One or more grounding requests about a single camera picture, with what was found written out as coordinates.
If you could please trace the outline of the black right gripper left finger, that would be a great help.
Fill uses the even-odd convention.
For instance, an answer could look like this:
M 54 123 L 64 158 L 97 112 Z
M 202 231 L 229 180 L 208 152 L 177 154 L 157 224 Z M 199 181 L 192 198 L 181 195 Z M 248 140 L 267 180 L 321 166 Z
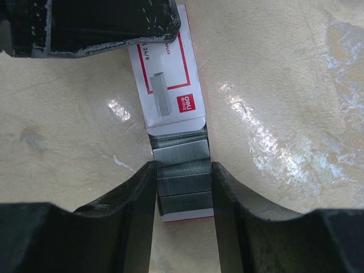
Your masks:
M 2 272 L 147 272 L 156 166 L 74 212 L 49 202 L 1 205 Z

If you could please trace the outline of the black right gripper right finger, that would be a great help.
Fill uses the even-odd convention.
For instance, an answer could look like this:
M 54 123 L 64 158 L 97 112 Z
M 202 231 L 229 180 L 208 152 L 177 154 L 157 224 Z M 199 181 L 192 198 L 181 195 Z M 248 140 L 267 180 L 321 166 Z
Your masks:
M 222 272 L 362 272 L 363 210 L 280 206 L 212 164 Z

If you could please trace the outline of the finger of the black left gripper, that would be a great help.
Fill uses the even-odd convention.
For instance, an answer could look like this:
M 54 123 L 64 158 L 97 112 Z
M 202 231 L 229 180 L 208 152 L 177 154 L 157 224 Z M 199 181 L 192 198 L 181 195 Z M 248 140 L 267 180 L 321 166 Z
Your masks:
M 81 58 L 176 39 L 175 1 L 1 1 L 1 51 L 11 57 Z

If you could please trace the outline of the red white staple box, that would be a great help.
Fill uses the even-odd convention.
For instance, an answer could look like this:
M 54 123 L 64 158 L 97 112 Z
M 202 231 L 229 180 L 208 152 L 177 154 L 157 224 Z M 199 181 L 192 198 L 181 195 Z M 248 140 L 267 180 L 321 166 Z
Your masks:
M 150 135 L 184 133 L 206 124 L 187 11 L 177 10 L 181 27 L 171 43 L 142 43 L 128 47 L 144 124 Z

